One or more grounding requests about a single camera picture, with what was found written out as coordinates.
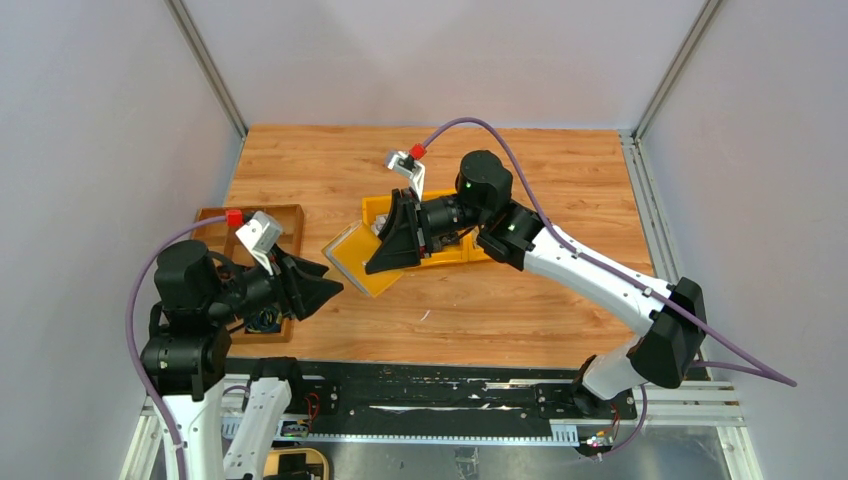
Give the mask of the yellow leather card holder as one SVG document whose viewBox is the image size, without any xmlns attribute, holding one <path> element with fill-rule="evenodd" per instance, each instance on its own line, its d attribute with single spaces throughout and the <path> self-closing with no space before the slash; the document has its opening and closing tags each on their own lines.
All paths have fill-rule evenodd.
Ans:
<svg viewBox="0 0 848 480">
<path fill-rule="evenodd" d="M 376 252 L 380 241 L 361 220 L 354 221 L 322 249 L 325 258 L 353 287 L 362 294 L 375 298 L 404 275 L 402 270 L 367 274 L 366 263 Z"/>
</svg>

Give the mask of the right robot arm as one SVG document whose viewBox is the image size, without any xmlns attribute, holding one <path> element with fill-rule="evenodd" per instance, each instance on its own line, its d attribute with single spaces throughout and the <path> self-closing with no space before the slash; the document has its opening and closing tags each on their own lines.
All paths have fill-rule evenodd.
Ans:
<svg viewBox="0 0 848 480">
<path fill-rule="evenodd" d="M 614 314 L 632 340 L 580 367 L 566 396 L 584 415 L 596 413 L 619 393 L 645 383 L 675 389 L 684 381 L 705 338 L 688 314 L 704 310 L 701 287 L 644 276 L 585 247 L 512 198 L 513 175 L 488 150 L 466 154 L 456 191 L 425 200 L 421 148 L 389 153 L 388 169 L 409 185 L 391 193 L 379 245 L 365 262 L 368 275 L 420 265 L 444 239 L 477 234 L 476 243 L 494 261 L 540 275 L 572 289 Z"/>
</svg>

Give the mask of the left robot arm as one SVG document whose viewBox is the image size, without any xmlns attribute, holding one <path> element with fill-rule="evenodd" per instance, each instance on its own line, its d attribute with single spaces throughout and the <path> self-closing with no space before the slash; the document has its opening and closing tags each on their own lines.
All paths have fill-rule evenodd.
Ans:
<svg viewBox="0 0 848 480">
<path fill-rule="evenodd" d="M 247 383 L 243 417 L 222 444 L 222 400 L 232 345 L 229 325 L 269 308 L 304 320 L 344 289 L 327 267 L 270 250 L 270 268 L 243 268 L 198 240 L 166 247 L 156 258 L 160 300 L 151 309 L 150 338 L 140 355 L 178 479 L 259 479 L 281 416 L 306 396 L 296 359 L 257 362 Z"/>
</svg>

